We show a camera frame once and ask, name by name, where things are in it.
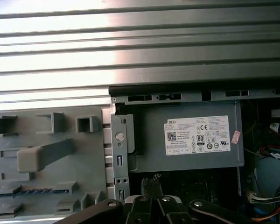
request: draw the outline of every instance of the gray plastic bracket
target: gray plastic bracket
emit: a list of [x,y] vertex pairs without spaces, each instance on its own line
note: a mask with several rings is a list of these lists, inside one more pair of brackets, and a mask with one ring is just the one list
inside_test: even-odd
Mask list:
[[20,173],[34,173],[69,154],[73,153],[70,139],[53,144],[23,148],[17,152],[18,171]]
[[55,215],[66,215],[73,213],[80,206],[79,200],[60,200],[55,206]]
[[32,173],[19,173],[17,171],[1,173],[1,180],[3,183],[30,181],[32,178]]
[[53,187],[53,190],[68,190],[70,195],[72,195],[72,193],[77,189],[77,182],[61,182]]
[[0,195],[2,195],[2,194],[13,194],[13,193],[21,190],[21,188],[22,188],[21,185],[3,187],[3,188],[0,189]]
[[29,147],[17,147],[17,148],[4,148],[0,150],[0,157],[1,158],[16,158],[17,152],[20,149],[29,148]]
[[51,120],[51,129],[48,131],[39,131],[36,134],[55,134],[65,131],[65,119],[63,113],[36,114],[37,117],[46,117]]
[[76,130],[80,132],[96,132],[100,129],[100,122],[96,116],[77,117]]
[[0,209],[0,219],[15,218],[23,209],[23,204],[6,204]]
[[98,193],[89,193],[82,197],[81,199],[81,210],[87,209],[88,207],[97,204],[105,200],[104,194],[102,191]]
[[17,135],[17,133],[10,132],[16,118],[17,116],[0,116],[0,137]]

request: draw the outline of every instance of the black plastic part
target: black plastic part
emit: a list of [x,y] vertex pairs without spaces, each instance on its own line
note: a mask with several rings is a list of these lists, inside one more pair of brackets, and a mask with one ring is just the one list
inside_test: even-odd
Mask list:
[[171,83],[171,84],[140,84],[126,86],[110,86],[109,94],[112,97],[139,94],[158,94],[185,91],[209,90],[241,90],[241,89],[280,89],[280,77],[230,79],[208,82]]
[[117,223],[122,213],[121,202],[108,199],[59,220],[55,224]]
[[139,196],[134,199],[131,212],[128,214],[126,224],[151,223],[153,200],[146,196]]
[[166,198],[169,198],[169,200],[163,200],[161,197],[157,200],[163,215],[161,223],[194,224],[190,215],[181,209],[174,198],[169,196],[166,196]]
[[151,198],[163,196],[160,183],[153,179],[144,178],[141,184],[141,191],[143,195]]
[[228,224],[252,224],[255,223],[252,219],[242,216],[236,212],[224,209],[218,205],[208,201],[199,199],[194,200],[189,205],[190,209],[199,218],[200,221],[205,223],[214,223],[221,221]]

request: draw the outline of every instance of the metal panel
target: metal panel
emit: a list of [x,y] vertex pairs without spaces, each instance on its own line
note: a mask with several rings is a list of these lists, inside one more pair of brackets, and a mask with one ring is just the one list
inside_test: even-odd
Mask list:
[[280,21],[280,6],[236,7],[112,14],[64,15],[0,19],[0,34],[52,32],[56,30],[106,30],[172,25],[211,26],[222,23],[259,23]]
[[157,9],[172,9],[172,8],[192,8],[192,7],[220,7],[220,6],[241,6],[241,5],[267,5],[271,4],[271,0],[220,0],[214,2],[213,0],[112,0],[101,1],[86,0],[63,1],[55,0],[54,2],[31,2],[28,0],[1,0],[0,1],[0,16],[6,14],[49,14],[56,12],[64,12],[64,14],[79,14],[79,13],[95,13],[100,10],[114,12],[114,11],[148,11]]

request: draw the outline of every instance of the silver metal sheet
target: silver metal sheet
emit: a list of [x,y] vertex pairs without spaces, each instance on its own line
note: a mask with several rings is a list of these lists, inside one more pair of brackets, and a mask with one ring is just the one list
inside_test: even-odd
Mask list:
[[280,21],[280,6],[83,14],[0,19],[0,34],[133,27],[212,26]]
[[38,52],[52,52],[52,51],[65,51],[65,50],[85,50],[98,51],[98,50],[112,50],[122,48],[155,48],[167,45],[182,46],[182,45],[202,45],[205,42],[208,44],[218,44],[222,42],[245,42],[245,41],[269,41],[280,40],[279,33],[266,33],[266,34],[216,34],[216,35],[184,35],[174,37],[151,37],[151,38],[129,38],[129,39],[113,39],[113,40],[90,40],[90,41],[76,41],[76,42],[45,42],[34,44],[21,44],[21,45],[0,45],[0,54],[6,53],[38,53]]
[[168,65],[168,63],[205,64],[211,62],[223,63],[223,61],[244,60],[247,58],[252,60],[272,57],[280,57],[280,43],[6,56],[0,57],[0,72],[103,66],[164,66]]
[[0,76],[0,91],[182,81],[203,82],[208,80],[244,79],[251,77],[265,78],[271,77],[272,74],[276,77],[280,77],[280,62],[228,63],[45,73],[39,72],[24,75],[15,74]]
[[62,11],[75,11],[89,10],[90,12],[97,10],[112,11],[113,9],[130,9],[144,10],[165,8],[165,7],[186,7],[186,6],[208,6],[214,7],[215,5],[241,5],[241,4],[264,4],[270,3],[270,0],[220,0],[214,2],[213,0],[75,0],[75,1],[64,1],[54,0],[51,1],[29,1],[29,0],[0,0],[0,14],[33,14],[33,13],[55,13]]

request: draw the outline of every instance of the white label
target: white label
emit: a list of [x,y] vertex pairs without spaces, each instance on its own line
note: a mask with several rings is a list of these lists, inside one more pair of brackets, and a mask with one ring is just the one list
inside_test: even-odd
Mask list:
[[234,131],[231,143],[237,145],[240,135],[241,135],[241,132]]
[[230,151],[228,116],[168,119],[166,155]]
[[278,132],[279,124],[278,124],[278,123],[272,123],[272,124],[270,125],[270,128],[271,128],[274,132]]
[[275,157],[276,159],[280,159],[279,153],[271,153],[272,157]]

